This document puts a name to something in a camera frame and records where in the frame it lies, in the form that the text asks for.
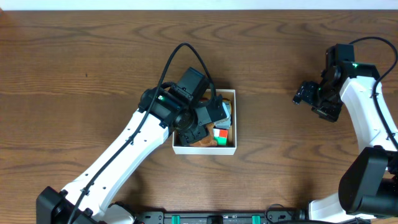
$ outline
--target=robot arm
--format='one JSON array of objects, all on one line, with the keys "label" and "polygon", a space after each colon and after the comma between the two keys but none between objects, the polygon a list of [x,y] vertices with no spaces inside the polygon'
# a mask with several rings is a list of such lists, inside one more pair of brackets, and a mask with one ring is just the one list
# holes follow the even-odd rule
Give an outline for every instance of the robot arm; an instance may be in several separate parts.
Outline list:
[{"label": "robot arm", "polygon": [[[352,45],[337,44],[326,51],[323,80],[304,82],[294,102],[302,100],[323,119],[335,122],[346,105],[358,138],[359,156],[340,181],[339,191],[322,200],[310,202],[309,219],[344,222],[355,217],[365,219],[398,215],[395,179],[383,179],[385,170],[396,174],[396,148],[378,115],[373,88],[379,74],[374,65],[357,63]],[[377,102],[393,133],[397,128],[376,89]]]},{"label": "robot arm", "polygon": [[[62,189],[68,192],[66,199],[69,202],[76,204],[81,194],[81,189],[86,187],[93,175],[127,141],[138,127],[145,113],[146,111],[143,113],[136,111],[124,131],[107,150],[84,173]],[[159,124],[160,120],[154,115],[150,114],[147,117],[140,129],[141,132],[134,138],[134,143],[129,144],[95,180],[95,184],[90,187],[89,192],[79,206],[81,211],[89,208],[92,211],[94,220],[100,221],[103,219],[106,209],[120,187],[138,165],[169,137],[169,128],[163,128]]]},{"label": "robot arm", "polygon": [[[123,132],[84,173],[67,184],[60,193],[47,187],[39,195],[36,200],[37,223],[66,223],[73,216],[74,224],[99,221],[132,224],[134,219],[125,209],[118,205],[108,207],[138,165],[163,144],[173,131],[178,132],[181,145],[187,146],[209,134],[205,129],[206,124],[227,117],[221,95],[212,97],[206,103],[200,102],[210,85],[209,79],[189,68],[178,83],[161,85],[158,94],[156,88],[146,90],[141,96],[139,109]],[[139,129],[152,101],[154,104],[150,113]],[[137,129],[139,132],[131,141],[132,133]],[[131,143],[111,161],[129,140]],[[109,165],[100,171],[108,161],[111,161]],[[93,184],[86,189],[93,179]],[[75,205],[78,205],[76,215],[72,210]]]}]

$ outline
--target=green clip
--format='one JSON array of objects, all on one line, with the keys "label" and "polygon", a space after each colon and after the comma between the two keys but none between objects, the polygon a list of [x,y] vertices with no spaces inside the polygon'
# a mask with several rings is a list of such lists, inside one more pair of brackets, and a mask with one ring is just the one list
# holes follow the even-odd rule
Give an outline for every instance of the green clip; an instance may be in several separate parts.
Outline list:
[{"label": "green clip", "polygon": [[259,215],[253,215],[251,217],[252,224],[261,224],[261,219]]},{"label": "green clip", "polygon": [[180,224],[180,216],[172,215],[172,224]]}]

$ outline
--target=wooden table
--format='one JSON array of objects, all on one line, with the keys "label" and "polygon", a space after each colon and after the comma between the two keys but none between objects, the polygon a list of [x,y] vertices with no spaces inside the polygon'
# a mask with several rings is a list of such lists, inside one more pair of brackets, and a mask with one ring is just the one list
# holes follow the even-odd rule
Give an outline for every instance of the wooden table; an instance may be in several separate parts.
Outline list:
[{"label": "wooden table", "polygon": [[[305,206],[338,189],[358,155],[346,108],[328,123],[296,106],[304,80],[320,80],[325,50],[367,35],[398,44],[394,11],[71,11],[0,16],[0,223],[35,222],[35,200],[60,190],[119,135],[171,51],[193,44],[217,88],[237,93],[234,156],[176,156],[169,139],[116,196],[136,210],[265,210]],[[358,44],[380,72],[393,54]],[[167,74],[193,66],[183,49]],[[384,97],[398,120],[398,70]],[[392,223],[392,218],[383,223]]]}]

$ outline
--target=brown object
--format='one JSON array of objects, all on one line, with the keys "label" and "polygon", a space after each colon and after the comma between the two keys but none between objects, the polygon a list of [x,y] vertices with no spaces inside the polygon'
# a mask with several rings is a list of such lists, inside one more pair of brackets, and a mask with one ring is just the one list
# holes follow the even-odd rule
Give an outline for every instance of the brown object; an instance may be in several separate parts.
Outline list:
[{"label": "brown object", "polygon": [[[0,17],[0,223],[35,223],[35,200],[61,190],[125,128],[173,49],[189,41],[217,88],[236,90],[233,156],[156,149],[115,200],[168,211],[306,206],[337,192],[358,155],[345,106],[336,123],[294,105],[304,80],[320,80],[325,50],[367,35],[398,45],[398,11],[7,11]],[[358,44],[356,59],[393,62],[388,46]],[[195,56],[182,48],[178,81]],[[398,123],[398,68],[383,95]],[[396,222],[396,218],[377,223]]]},{"label": "brown object", "polygon": [[191,144],[191,146],[193,147],[211,147],[211,146],[217,146],[217,141],[214,140],[214,132],[213,132],[213,128],[214,128],[214,123],[210,123],[206,125],[206,129],[209,132],[209,135],[204,137],[202,140],[197,141],[193,144]]}]

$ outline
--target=green cube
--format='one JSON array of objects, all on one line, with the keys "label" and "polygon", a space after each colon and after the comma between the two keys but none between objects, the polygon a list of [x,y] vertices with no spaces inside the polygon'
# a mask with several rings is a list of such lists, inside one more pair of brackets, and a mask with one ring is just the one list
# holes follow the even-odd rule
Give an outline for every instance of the green cube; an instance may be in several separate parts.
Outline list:
[{"label": "green cube", "polygon": [[215,137],[214,139],[217,141],[219,146],[226,146],[226,138]]}]

